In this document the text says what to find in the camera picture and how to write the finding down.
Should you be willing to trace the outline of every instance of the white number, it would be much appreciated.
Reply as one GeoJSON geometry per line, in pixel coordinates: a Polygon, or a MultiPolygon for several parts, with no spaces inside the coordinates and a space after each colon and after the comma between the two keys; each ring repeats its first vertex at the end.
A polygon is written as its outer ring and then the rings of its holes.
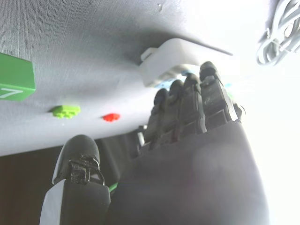
{"type": "Polygon", "coordinates": [[[7,98],[8,96],[19,94],[19,93],[23,92],[22,90],[14,90],[14,89],[9,89],[9,88],[1,88],[1,90],[6,90],[6,91],[10,91],[10,92],[7,94],[4,94],[4,95],[0,95],[0,98],[7,98]]]}

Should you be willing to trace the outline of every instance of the white cable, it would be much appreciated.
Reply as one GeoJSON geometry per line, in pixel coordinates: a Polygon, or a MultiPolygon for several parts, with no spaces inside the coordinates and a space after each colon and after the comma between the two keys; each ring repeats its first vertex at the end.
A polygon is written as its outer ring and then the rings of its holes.
{"type": "Polygon", "coordinates": [[[280,0],[277,4],[273,25],[268,30],[267,38],[257,50],[257,63],[276,65],[287,54],[300,49],[300,0],[280,0]],[[285,31],[292,26],[286,36],[285,31]]]}

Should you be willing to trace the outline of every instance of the lime green object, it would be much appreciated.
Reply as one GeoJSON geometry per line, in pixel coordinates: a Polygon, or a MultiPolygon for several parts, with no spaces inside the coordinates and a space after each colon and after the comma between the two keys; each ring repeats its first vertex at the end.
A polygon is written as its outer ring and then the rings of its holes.
{"type": "Polygon", "coordinates": [[[71,119],[74,116],[77,116],[78,113],[80,113],[80,107],[79,106],[68,106],[68,105],[61,105],[59,107],[56,107],[53,111],[53,116],[61,119],[61,118],[67,118],[71,119]]]}
{"type": "Polygon", "coordinates": [[[32,63],[0,53],[0,100],[22,101],[35,90],[32,63]]]}
{"type": "Polygon", "coordinates": [[[109,192],[112,192],[114,189],[116,189],[118,186],[118,183],[114,183],[113,185],[111,185],[108,189],[109,189],[109,192]]]}

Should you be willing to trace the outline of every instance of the red object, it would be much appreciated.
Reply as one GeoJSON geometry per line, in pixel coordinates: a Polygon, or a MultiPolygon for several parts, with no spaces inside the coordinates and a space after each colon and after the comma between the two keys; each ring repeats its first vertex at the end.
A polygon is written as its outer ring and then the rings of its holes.
{"type": "Polygon", "coordinates": [[[107,122],[114,122],[115,120],[118,120],[120,118],[120,114],[111,113],[103,116],[102,118],[107,122]]]}

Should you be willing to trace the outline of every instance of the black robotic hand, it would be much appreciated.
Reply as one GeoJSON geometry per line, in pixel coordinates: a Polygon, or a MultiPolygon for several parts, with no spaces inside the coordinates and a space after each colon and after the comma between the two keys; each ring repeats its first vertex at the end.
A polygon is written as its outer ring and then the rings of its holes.
{"type": "Polygon", "coordinates": [[[247,138],[212,63],[157,93],[145,142],[106,225],[269,224],[247,138]]]}

